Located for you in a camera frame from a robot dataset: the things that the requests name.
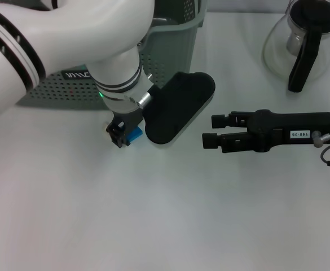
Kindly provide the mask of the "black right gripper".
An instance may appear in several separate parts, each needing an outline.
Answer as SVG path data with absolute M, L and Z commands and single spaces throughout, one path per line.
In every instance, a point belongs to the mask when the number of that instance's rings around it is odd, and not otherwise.
M 212 115 L 212 128 L 246 128 L 242 133 L 203 133 L 204 149 L 221 148 L 223 153 L 255 151 L 268 152 L 280 145 L 312 145 L 313 132 L 330 134 L 330 112 L 273 113 L 233 111 L 226 115 Z

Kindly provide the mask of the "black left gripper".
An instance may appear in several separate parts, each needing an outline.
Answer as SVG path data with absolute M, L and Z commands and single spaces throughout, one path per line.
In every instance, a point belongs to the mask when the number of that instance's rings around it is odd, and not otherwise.
M 143 120 L 141 108 L 129 113 L 114 113 L 113 120 L 106 127 L 106 132 L 118 148 L 130 145 L 129 129 L 136 128 Z

